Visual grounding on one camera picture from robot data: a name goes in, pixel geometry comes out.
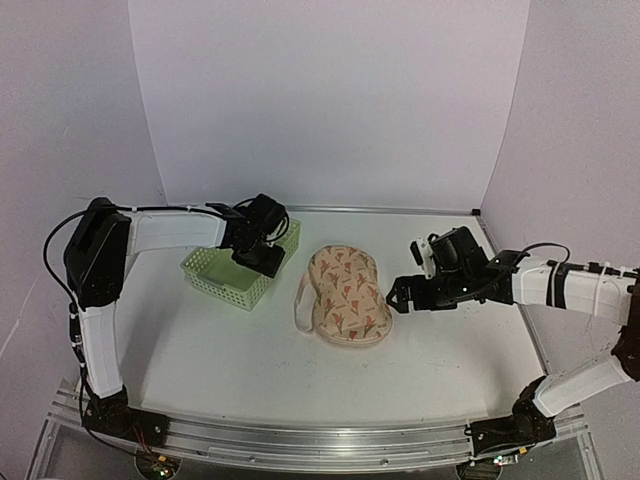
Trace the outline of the floral mesh laundry bag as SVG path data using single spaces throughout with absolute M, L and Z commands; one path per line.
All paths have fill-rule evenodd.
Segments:
M 298 286 L 293 321 L 299 332 L 339 346 L 368 347 L 386 339 L 393 318 L 375 259 L 348 245 L 315 252 Z

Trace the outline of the green plastic basket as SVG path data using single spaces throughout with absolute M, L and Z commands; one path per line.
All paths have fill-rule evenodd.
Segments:
M 190 285 L 211 297 L 251 311 L 273 279 L 236 264 L 230 250 L 197 247 L 181 262 Z

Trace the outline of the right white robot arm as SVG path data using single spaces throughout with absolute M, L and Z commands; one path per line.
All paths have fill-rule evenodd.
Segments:
M 487 257 L 466 227 L 432 234 L 410 245 L 422 271 L 394 280 L 386 296 L 396 312 L 454 310 L 468 301 L 540 305 L 584 313 L 619 326 L 610 351 L 570 373 L 550 375 L 534 388 L 531 404 L 509 414 L 503 433 L 524 443 L 540 430 L 543 417 L 616 385 L 639 379 L 639 272 L 590 262 L 577 264 L 533 255 L 533 247 L 502 250 Z

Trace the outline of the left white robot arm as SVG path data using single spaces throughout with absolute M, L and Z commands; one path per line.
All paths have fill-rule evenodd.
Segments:
M 134 415 L 118 400 L 124 391 L 116 346 L 116 307 L 139 254 L 182 247 L 228 250 L 236 264 L 273 278 L 285 251 L 278 240 L 291 220 L 265 194 L 235 207 L 120 206 L 106 197 L 62 223 L 77 224 L 63 251 L 65 275 L 56 282 L 69 296 L 70 343 L 81 377 L 98 398 L 94 417 L 114 437 L 134 428 Z

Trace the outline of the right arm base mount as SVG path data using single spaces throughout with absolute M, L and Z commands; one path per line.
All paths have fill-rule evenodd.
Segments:
M 465 429 L 471 439 L 473 457 L 511 453 L 556 436 L 554 416 L 546 417 L 532 400 L 518 400 L 508 416 L 474 421 Z

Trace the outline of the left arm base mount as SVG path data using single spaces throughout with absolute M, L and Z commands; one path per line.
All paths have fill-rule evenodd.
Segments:
M 87 394 L 88 400 L 80 418 L 89 432 L 136 442 L 143 447 L 161 447 L 165 444 L 169 417 L 131 407 L 125 386 L 114 394 L 100 397 L 89 385 L 87 376 L 83 375 L 81 389 L 82 393 Z

